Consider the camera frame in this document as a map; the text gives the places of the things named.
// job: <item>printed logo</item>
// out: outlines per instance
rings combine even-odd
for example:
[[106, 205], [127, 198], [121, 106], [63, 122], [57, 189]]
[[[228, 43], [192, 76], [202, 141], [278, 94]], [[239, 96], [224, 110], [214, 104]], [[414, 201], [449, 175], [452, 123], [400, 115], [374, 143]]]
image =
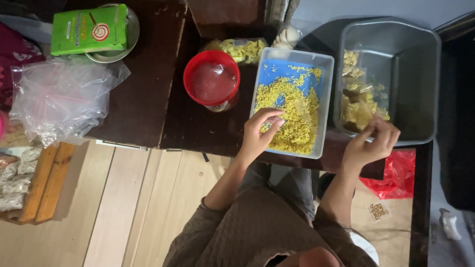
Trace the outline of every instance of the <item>printed logo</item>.
[[104, 41], [109, 36], [109, 27], [105, 23], [97, 23], [92, 28], [91, 35], [96, 41]]

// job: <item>green packet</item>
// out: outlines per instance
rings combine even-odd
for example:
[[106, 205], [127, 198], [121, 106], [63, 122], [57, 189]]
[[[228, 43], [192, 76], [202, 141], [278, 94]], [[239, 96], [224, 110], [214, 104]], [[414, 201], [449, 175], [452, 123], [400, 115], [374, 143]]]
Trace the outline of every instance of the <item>green packet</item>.
[[126, 15], [124, 4], [55, 14], [51, 54], [60, 56], [127, 49]]

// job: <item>person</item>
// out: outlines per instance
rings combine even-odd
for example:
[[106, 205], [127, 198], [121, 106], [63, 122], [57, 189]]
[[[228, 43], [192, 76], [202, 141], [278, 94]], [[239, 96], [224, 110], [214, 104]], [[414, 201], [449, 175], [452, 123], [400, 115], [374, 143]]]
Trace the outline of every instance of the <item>person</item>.
[[[316, 213], [309, 214], [312, 209], [302, 206], [307, 201], [291, 201], [265, 183], [239, 190], [248, 167], [284, 124], [281, 114], [262, 108], [245, 123], [239, 153], [171, 243], [164, 267], [377, 266], [350, 239], [351, 203], [363, 166], [389, 156], [400, 131], [375, 116], [347, 145]], [[272, 125], [261, 133], [264, 122]], [[374, 141], [366, 142], [371, 135]]]

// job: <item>wooden floor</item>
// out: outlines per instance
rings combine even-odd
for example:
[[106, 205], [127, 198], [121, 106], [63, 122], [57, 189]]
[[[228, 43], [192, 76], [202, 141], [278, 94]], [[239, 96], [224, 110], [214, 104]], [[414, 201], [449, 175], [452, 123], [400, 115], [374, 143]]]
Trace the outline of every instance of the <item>wooden floor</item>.
[[[53, 221], [0, 221], [0, 266], [160, 267], [171, 241], [229, 164], [201, 153], [76, 148]], [[353, 227], [376, 247], [382, 267], [406, 267], [412, 200], [388, 200], [392, 217], [373, 222], [378, 198], [359, 184]]]

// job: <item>dry noodle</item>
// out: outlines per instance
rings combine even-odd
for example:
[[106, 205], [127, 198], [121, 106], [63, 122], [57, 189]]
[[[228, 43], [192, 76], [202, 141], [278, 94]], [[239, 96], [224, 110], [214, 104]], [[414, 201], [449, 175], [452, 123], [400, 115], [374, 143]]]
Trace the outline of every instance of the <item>dry noodle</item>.
[[[306, 73], [300, 74], [298, 78], [277, 77], [273, 83], [267, 86], [260, 84], [257, 88], [254, 112], [263, 107], [283, 109], [284, 114], [281, 118], [285, 120], [285, 124], [275, 134], [269, 148], [308, 155], [312, 153], [315, 143], [319, 103], [313, 87], [310, 88], [307, 97], [297, 87], [303, 85], [304, 79], [311, 74], [315, 75], [315, 85], [318, 84], [322, 70], [319, 68], [289, 67], [297, 71], [304, 70]], [[277, 105], [276, 100], [280, 96], [284, 98], [284, 101], [281, 105]], [[308, 109], [311, 125], [304, 119], [304, 115], [298, 112], [295, 102], [303, 103], [304, 107]], [[265, 132], [269, 127], [269, 124], [264, 124], [261, 132]]]

